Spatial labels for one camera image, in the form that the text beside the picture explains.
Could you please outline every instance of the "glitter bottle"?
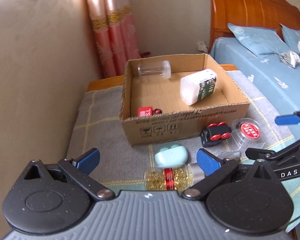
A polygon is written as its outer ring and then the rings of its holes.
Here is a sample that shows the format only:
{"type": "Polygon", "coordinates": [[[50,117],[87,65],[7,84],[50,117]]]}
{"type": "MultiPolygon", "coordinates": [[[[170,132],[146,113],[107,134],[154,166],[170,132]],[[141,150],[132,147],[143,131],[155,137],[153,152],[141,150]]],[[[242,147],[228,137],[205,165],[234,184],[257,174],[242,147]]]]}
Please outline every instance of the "glitter bottle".
{"type": "Polygon", "coordinates": [[[197,163],[191,163],[180,168],[145,172],[146,190],[183,191],[202,179],[204,179],[204,172],[197,163]]]}

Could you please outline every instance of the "gold curtain trim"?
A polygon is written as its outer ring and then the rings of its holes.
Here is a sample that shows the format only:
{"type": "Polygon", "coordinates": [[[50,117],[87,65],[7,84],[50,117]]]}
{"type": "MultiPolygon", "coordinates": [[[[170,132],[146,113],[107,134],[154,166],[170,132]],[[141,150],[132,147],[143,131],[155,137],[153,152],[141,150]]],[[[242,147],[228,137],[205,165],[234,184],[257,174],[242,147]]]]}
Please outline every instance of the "gold curtain trim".
{"type": "Polygon", "coordinates": [[[126,14],[131,13],[131,9],[129,6],[123,7],[119,12],[113,12],[103,19],[92,20],[92,27],[96,30],[101,28],[107,28],[110,24],[117,24],[122,21],[126,14]]]}

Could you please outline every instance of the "transparent plastic container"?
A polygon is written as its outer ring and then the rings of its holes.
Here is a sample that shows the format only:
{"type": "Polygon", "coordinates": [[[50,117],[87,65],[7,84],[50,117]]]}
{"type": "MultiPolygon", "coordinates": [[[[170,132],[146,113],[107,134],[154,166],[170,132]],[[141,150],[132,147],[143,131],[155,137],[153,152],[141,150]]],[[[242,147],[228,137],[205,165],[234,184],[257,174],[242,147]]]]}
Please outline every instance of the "transparent plastic container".
{"type": "Polygon", "coordinates": [[[231,128],[231,137],[228,139],[231,152],[222,153],[224,158],[237,158],[240,156],[241,159],[245,159],[245,152],[248,148],[262,149],[266,143],[263,130],[258,122],[253,119],[236,119],[233,121],[231,128]]]}
{"type": "Polygon", "coordinates": [[[203,170],[197,163],[190,163],[180,168],[149,170],[145,172],[146,190],[183,191],[204,179],[203,170]]]}
{"type": "Polygon", "coordinates": [[[171,67],[168,60],[141,63],[138,65],[138,75],[161,75],[163,78],[171,78],[171,67]]]}
{"type": "Polygon", "coordinates": [[[216,87],[217,74],[211,69],[205,69],[180,80],[180,96],[188,105],[211,95],[216,87]]]}

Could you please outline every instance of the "green label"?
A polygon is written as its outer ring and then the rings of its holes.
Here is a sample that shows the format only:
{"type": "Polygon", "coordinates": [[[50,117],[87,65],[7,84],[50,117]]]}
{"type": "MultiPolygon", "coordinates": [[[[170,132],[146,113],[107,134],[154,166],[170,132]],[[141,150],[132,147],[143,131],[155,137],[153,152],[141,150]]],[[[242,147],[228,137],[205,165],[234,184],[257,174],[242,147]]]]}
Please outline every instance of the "green label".
{"type": "Polygon", "coordinates": [[[206,80],[200,83],[200,89],[198,94],[198,101],[211,95],[216,85],[215,79],[206,80]]]}

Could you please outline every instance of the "red round sticker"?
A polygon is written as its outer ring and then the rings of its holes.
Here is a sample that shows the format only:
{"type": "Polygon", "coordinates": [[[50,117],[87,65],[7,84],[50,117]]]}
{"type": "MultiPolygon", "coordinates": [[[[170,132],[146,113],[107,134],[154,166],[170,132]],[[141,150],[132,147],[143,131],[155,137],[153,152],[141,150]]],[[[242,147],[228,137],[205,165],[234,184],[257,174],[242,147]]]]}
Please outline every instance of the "red round sticker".
{"type": "Polygon", "coordinates": [[[241,131],[246,137],[250,139],[258,139],[260,137],[260,131],[258,127],[256,127],[252,123],[243,123],[241,125],[241,131]]]}

